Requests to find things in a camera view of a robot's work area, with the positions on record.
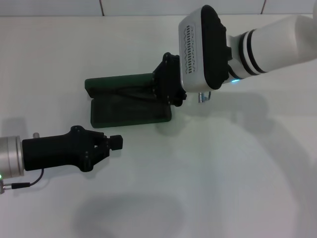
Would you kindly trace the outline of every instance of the white table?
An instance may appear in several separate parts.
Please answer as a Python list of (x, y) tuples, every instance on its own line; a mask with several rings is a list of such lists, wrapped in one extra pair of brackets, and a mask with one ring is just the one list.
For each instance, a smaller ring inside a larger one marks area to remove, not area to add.
[[(283, 17), (221, 20), (237, 35)], [(0, 135), (92, 129), (84, 80), (152, 72), (178, 54), (181, 19), (0, 18)], [(190, 95), (169, 123), (101, 129), (123, 150), (7, 191), (0, 237), (315, 238), (316, 62), (226, 84), (208, 104)]]

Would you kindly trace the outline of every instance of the black cable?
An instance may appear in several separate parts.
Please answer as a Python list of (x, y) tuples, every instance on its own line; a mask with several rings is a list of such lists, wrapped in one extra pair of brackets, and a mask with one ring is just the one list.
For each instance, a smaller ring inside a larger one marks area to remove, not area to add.
[(261, 10), (261, 13), (260, 13), (260, 14), (263, 14), (265, 5), (266, 5), (266, 0), (264, 0), (263, 6), (262, 6), (262, 10)]
[(101, 0), (99, 0), (99, 4), (100, 4), (100, 8), (101, 8), (101, 13), (103, 16), (105, 16), (105, 13), (104, 13), (104, 7), (103, 7), (103, 3)]
[(11, 184), (11, 189), (18, 189), (18, 188), (33, 186), (34, 184), (36, 184), (38, 181), (41, 180), (41, 178), (43, 177), (43, 174), (44, 174), (44, 169), (42, 169), (41, 175), (34, 182), (15, 182)]
[(34, 184), (36, 184), (38, 181), (41, 180), (41, 178), (43, 177), (44, 174), (44, 169), (42, 169), (41, 171), (41, 175), (39, 176), (39, 178), (37, 180), (35, 180), (34, 182), (30, 183), (30, 186), (33, 186)]

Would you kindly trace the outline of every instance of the cooling vent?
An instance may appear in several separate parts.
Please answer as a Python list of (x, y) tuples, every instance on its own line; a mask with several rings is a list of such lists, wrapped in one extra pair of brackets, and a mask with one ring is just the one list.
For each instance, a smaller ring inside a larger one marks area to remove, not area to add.
[(196, 50), (195, 50), (195, 27), (187, 25), (184, 31), (185, 42), (185, 73), (196, 71)]

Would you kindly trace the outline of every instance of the silver cylinder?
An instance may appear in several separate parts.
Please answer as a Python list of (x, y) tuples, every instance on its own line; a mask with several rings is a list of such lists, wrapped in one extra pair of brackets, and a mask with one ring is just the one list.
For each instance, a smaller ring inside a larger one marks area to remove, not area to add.
[(0, 138), (0, 175), (2, 179), (24, 175), (23, 155), (19, 136)]
[(208, 92), (208, 97), (205, 96), (205, 93), (198, 93), (198, 103), (204, 103), (209, 101), (211, 97), (211, 91)]

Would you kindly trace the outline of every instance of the black rubber cover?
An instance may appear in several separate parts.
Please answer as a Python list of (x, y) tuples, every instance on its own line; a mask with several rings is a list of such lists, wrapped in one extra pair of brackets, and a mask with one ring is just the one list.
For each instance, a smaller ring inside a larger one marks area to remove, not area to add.
[(22, 141), (25, 170), (38, 170), (74, 165), (88, 172), (109, 156), (109, 150), (122, 149), (120, 135), (107, 138), (102, 132), (72, 126), (65, 135), (33, 138)]
[(210, 88), (216, 90), (229, 78), (231, 48), (227, 47), (226, 28), (211, 6), (202, 7), (201, 20), (205, 80)]

